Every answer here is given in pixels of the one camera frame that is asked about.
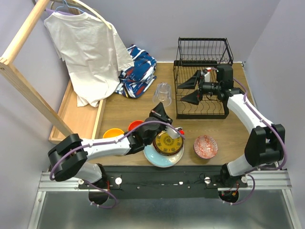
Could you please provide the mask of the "clear faceted drinking glass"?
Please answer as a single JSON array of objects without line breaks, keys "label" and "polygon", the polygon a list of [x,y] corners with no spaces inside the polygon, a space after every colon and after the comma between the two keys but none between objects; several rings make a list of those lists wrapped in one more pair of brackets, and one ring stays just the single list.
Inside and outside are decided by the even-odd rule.
[{"label": "clear faceted drinking glass", "polygon": [[164,107],[168,107],[172,102],[172,90],[168,83],[159,83],[152,97],[152,102],[158,104],[161,102]]}]

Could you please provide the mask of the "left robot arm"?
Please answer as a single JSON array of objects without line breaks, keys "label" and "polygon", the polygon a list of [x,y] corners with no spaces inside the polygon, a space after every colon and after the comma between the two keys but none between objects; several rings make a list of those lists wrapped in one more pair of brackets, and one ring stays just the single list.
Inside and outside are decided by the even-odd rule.
[{"label": "left robot arm", "polygon": [[159,103],[143,123],[117,137],[84,139],[71,134],[48,152],[50,180],[60,182],[76,177],[88,181],[94,188],[102,188],[107,180],[106,174],[101,165],[90,164],[89,160],[138,153],[163,131],[176,138],[180,133],[172,122],[163,104]]}]

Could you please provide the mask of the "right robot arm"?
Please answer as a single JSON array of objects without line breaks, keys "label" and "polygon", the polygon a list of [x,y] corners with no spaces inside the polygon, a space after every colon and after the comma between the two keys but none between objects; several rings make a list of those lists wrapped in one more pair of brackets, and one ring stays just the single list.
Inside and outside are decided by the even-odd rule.
[{"label": "right robot arm", "polygon": [[266,119],[249,102],[246,88],[235,87],[232,66],[221,64],[214,68],[216,82],[206,81],[211,67],[198,70],[178,89],[192,89],[193,92],[182,97],[181,101],[198,105],[204,95],[215,95],[223,103],[224,109],[229,109],[244,124],[249,132],[244,154],[234,161],[222,166],[219,181],[225,187],[230,187],[246,173],[257,169],[272,170],[269,164],[280,162],[276,169],[281,169],[287,161],[285,147],[285,128],[275,125]]}]

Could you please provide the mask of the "orange-red bowl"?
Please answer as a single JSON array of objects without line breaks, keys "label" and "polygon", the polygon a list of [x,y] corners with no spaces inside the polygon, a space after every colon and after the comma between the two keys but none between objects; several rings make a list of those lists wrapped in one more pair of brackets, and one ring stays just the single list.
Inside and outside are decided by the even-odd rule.
[{"label": "orange-red bowl", "polygon": [[128,126],[128,131],[133,130],[135,127],[137,127],[138,125],[142,124],[143,120],[135,120],[133,122],[131,122]]}]

